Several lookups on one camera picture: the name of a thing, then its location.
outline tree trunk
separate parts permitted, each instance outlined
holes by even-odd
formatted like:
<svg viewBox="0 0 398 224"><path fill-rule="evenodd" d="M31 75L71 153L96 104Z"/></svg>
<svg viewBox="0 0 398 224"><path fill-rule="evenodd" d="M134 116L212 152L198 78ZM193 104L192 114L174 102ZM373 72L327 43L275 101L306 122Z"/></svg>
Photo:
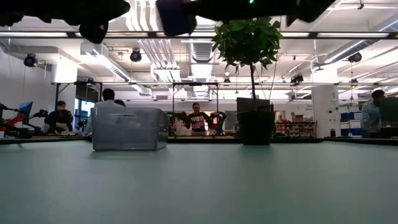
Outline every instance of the tree trunk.
<svg viewBox="0 0 398 224"><path fill-rule="evenodd" d="M254 65L250 63L251 94L253 97L254 111L257 111L256 86L254 85Z"/></svg>

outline transparent container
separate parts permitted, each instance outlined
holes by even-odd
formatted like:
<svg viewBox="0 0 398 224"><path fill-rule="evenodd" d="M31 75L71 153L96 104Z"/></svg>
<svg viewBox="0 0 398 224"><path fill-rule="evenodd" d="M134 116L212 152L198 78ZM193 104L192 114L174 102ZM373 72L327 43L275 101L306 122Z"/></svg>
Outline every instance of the transparent container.
<svg viewBox="0 0 398 224"><path fill-rule="evenodd" d="M92 108L93 149L158 150L166 147L169 116L158 108Z"/></svg>

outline table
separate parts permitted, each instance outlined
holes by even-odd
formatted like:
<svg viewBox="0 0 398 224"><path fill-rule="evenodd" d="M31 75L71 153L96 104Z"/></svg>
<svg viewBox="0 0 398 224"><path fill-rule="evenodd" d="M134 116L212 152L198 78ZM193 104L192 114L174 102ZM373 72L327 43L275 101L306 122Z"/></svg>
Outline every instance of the table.
<svg viewBox="0 0 398 224"><path fill-rule="evenodd" d="M344 142L0 145L0 223L397 223L398 150Z"/></svg>

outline white pillar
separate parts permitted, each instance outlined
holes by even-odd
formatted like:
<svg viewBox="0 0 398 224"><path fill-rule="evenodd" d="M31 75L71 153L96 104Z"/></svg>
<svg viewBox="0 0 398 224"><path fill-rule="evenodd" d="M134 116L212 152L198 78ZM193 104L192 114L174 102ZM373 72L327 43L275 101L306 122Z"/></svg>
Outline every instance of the white pillar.
<svg viewBox="0 0 398 224"><path fill-rule="evenodd" d="M71 83L77 80L77 64L68 59L62 60L52 65L53 82ZM67 104L67 110L74 114L76 98L76 86L69 85L58 96L58 100L63 100Z"/></svg>
<svg viewBox="0 0 398 224"><path fill-rule="evenodd" d="M312 73L312 82L338 83L337 70L324 68ZM314 121L317 122L317 138L330 137L334 130L336 137L341 136L340 112L337 86L312 87L312 106Z"/></svg>

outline woman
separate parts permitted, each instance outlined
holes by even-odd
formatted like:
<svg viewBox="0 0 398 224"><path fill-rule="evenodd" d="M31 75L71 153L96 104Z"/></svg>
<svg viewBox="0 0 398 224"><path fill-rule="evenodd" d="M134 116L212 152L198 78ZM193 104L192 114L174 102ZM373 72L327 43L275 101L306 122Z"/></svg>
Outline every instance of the woman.
<svg viewBox="0 0 398 224"><path fill-rule="evenodd" d="M192 104L193 113L188 115L191 119L191 124L187 126L187 128L192 127L192 135L205 135L205 122L209 121L209 116L200 111L199 103Z"/></svg>

